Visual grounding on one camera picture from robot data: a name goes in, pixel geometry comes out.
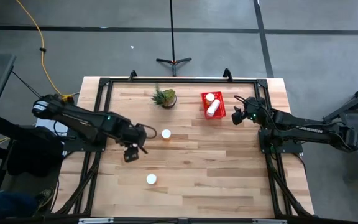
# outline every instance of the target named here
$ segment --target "succulent plant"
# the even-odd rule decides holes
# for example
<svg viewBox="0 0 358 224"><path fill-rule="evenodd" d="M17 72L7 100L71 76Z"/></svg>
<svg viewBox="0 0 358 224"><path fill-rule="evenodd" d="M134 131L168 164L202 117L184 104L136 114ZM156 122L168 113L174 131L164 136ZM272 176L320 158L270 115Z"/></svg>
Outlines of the succulent plant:
<svg viewBox="0 0 358 224"><path fill-rule="evenodd" d="M175 91L172 89L162 91L156 84L155 94L151 99L156 105L170 106L175 101Z"/></svg>

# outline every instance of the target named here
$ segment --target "yellow cable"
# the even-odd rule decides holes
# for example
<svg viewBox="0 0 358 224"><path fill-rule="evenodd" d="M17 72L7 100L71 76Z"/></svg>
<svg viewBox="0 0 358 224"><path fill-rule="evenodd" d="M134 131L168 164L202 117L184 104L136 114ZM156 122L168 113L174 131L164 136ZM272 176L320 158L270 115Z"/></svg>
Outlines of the yellow cable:
<svg viewBox="0 0 358 224"><path fill-rule="evenodd" d="M42 32L40 30L40 28L38 27L36 21L34 20L34 18L30 15L30 13L25 9L25 7L22 5L22 3L20 2L20 0L16 0L17 3L19 3L20 7L25 11L25 13L29 16L29 18L32 20L32 22L34 23L35 27L37 28L38 30L38 33L40 34L41 36L41 43L42 43L42 48L44 49L45 46L44 46L44 37L42 35ZM56 90L56 92L63 97L63 99L67 99L67 97L69 96L73 96L73 94L69 94L69 95L64 95L64 94L61 94L60 91L56 88L55 84L53 84L53 81L52 79L50 78L49 74L48 74L48 71L47 69L45 68L45 65L44 65L44 54L45 52L44 51L41 51L41 65L42 65L42 68L44 69L44 72L50 82L50 84L52 85L52 87Z"/></svg>
<svg viewBox="0 0 358 224"><path fill-rule="evenodd" d="M8 137L4 137L4 138L0 139L0 142L8 140L8 139L9 139Z"/></svg>

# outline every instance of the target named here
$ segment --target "person's shoe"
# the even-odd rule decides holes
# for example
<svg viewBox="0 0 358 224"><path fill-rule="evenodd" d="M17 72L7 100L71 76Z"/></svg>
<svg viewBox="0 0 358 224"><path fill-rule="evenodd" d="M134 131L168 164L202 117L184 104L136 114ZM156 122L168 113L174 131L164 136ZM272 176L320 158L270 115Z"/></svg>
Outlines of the person's shoe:
<svg viewBox="0 0 358 224"><path fill-rule="evenodd" d="M40 208L44 207L46 204L48 204L49 201L51 201L54 193L55 190L53 188L49 188L41 191L39 194L35 196L35 199L38 202L37 211L40 210Z"/></svg>

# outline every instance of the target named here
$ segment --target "plant pot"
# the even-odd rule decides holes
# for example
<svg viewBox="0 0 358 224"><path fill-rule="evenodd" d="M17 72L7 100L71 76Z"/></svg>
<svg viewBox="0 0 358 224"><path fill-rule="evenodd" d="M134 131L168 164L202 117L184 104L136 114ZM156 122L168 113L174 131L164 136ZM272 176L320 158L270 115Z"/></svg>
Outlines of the plant pot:
<svg viewBox="0 0 358 224"><path fill-rule="evenodd" d="M162 105L161 107L164 109L170 109L170 108L173 108L173 106L175 106L176 103L177 103L177 96L175 96L175 100L170 105L168 105L168 106Z"/></svg>

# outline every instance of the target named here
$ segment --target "potted plant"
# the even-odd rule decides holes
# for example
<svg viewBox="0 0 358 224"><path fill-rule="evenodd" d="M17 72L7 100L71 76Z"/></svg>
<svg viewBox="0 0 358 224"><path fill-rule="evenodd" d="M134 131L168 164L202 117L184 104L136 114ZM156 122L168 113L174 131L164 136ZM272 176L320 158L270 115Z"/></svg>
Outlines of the potted plant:
<svg viewBox="0 0 358 224"><path fill-rule="evenodd" d="M174 90L169 89L162 91L158 84L155 86L155 94L151 99L156 105L160 105L165 109L172 108L177 102L177 96Z"/></svg>

